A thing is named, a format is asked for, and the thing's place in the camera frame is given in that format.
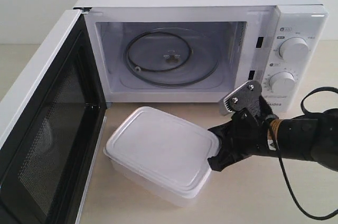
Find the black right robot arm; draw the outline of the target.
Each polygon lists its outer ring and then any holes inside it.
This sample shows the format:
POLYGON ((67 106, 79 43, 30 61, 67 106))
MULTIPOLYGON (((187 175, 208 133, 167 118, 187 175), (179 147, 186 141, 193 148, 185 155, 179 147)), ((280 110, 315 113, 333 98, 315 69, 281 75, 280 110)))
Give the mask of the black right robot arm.
POLYGON ((209 129, 220 149, 208 158, 221 172, 253 155, 316 162, 337 171, 337 114, 305 115, 279 119, 263 97, 234 112, 231 120, 209 129))

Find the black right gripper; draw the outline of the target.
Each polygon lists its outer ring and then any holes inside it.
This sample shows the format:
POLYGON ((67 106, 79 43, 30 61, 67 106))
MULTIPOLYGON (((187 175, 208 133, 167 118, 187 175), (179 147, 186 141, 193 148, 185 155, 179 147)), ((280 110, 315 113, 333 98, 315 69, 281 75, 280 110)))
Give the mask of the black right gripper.
POLYGON ((223 171, 252 155, 276 157, 277 151, 268 146, 267 125, 275 119, 278 116, 265 99, 259 96, 253 105, 235 113, 232 120, 208 128, 221 143, 218 153, 208 158, 211 170, 223 171))

